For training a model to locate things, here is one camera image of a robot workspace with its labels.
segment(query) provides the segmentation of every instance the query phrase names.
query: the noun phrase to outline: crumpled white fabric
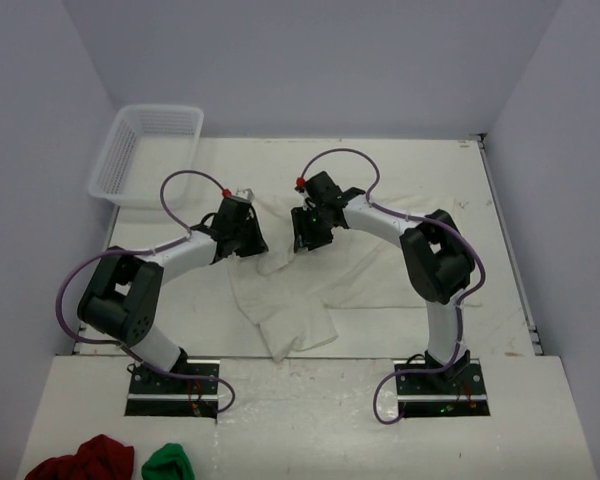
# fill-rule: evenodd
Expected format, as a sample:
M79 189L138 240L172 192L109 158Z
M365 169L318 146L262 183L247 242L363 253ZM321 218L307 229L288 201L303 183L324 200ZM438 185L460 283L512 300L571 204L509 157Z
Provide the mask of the crumpled white fabric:
M424 307L409 283L400 249L339 228L331 245L294 254L290 210L301 204L300 198L256 197L253 203L269 252L232 258L229 278L238 308L260 327L274 361L291 350L335 340L328 309ZM460 223L451 197L405 195L383 203L418 213L441 208Z

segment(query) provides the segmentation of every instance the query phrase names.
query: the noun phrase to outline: gray wall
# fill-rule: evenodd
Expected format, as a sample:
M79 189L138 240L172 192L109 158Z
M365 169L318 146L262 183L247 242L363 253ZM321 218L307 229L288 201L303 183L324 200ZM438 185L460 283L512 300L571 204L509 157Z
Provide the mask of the gray wall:
M205 135L462 137L493 124L560 0L65 0L118 103Z
M565 0L487 139L534 319L600 476L600 0Z
M14 478L53 353L68 349L55 291L102 246L111 209L86 181L112 118L60 0L0 0L0 479Z

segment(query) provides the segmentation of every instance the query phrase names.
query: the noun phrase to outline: white table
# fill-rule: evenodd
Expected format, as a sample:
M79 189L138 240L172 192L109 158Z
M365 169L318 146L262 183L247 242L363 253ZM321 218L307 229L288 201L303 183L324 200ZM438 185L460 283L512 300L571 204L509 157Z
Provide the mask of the white table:
M560 360L481 360L490 417L386 427L373 417L371 396L391 370L388 360L223 360L220 373L238 397L216 425L124 417L127 359L57 357L18 478L104 433L135 447L136 479L155 450L176 442L199 480L594 480ZM381 396L383 415L395 414L395 405L390 382Z
M466 310L466 338L472 354L533 355L527 323L499 227L478 146L470 141L202 139L195 167L229 188L250 187L258 195L293 195L306 162L334 147L357 148L378 163L382 180L375 196L404 193L455 198L462 209L462 233L480 253L488 274L481 307ZM314 166L343 188L366 188L373 171L361 158L338 153ZM217 208L215 186L192 178L178 214L191 224ZM112 245L146 247L175 238L182 230L161 211L121 209ZM339 338L294 357L403 358L422 352L428 340L426 310L331 310ZM166 285L156 322L190 355L268 357L260 332L238 310L226 265L197 269ZM87 328L87 335L99 334ZM82 354L120 354L115 347L89 346Z

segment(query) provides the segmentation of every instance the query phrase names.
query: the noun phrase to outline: red cloth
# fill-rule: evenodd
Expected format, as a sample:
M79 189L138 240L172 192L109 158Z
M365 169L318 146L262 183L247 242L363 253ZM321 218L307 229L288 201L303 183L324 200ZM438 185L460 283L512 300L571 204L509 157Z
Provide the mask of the red cloth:
M45 460L25 480L130 480L133 457L133 447L98 435L80 445L75 455Z

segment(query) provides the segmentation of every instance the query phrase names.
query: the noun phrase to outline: green cloth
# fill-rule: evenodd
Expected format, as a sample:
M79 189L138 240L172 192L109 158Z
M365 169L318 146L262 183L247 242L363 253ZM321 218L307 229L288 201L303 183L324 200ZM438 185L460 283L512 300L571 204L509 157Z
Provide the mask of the green cloth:
M143 480L195 480L191 463L179 443L167 443L142 466Z

